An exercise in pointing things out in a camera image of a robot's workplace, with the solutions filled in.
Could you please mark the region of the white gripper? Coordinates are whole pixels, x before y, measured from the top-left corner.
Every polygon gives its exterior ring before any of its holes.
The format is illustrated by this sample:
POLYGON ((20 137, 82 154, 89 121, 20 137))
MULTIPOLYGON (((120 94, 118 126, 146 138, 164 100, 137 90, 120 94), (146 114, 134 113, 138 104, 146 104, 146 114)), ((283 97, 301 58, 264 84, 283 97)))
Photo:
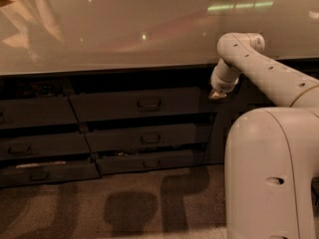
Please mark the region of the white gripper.
POLYGON ((208 97, 211 100, 224 99, 227 93, 234 90, 238 84, 240 75, 241 72, 237 68, 220 59, 210 77, 212 91, 209 93, 208 97))

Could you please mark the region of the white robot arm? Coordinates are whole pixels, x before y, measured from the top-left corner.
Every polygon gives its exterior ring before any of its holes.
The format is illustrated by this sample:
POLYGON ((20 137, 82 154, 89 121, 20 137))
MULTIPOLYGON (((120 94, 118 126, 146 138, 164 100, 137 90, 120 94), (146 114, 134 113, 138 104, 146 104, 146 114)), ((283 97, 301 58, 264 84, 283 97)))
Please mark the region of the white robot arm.
POLYGON ((217 43, 213 99, 246 76, 273 103, 231 127, 225 147, 227 239, 316 239, 311 182, 319 176, 319 81, 263 56, 255 33, 217 43))

